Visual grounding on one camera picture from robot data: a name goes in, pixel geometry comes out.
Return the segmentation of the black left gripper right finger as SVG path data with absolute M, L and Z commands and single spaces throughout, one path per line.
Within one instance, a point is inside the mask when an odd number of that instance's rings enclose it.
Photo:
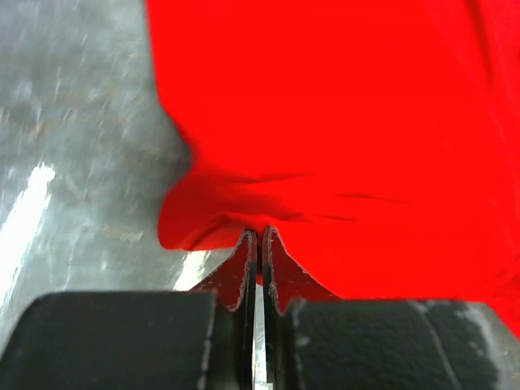
M 266 378 L 274 389 L 514 389 L 508 338 L 481 305 L 345 300 L 262 238 Z

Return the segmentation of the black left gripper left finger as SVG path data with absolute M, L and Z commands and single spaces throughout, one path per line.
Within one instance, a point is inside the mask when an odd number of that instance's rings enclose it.
M 251 389 L 257 237 L 187 292 L 53 292 L 21 315 L 4 389 Z

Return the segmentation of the red t shirt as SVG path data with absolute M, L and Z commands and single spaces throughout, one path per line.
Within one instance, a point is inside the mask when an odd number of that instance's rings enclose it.
M 519 330 L 516 1 L 149 1 L 192 165 L 165 249 L 277 228 L 347 299 L 462 299 Z

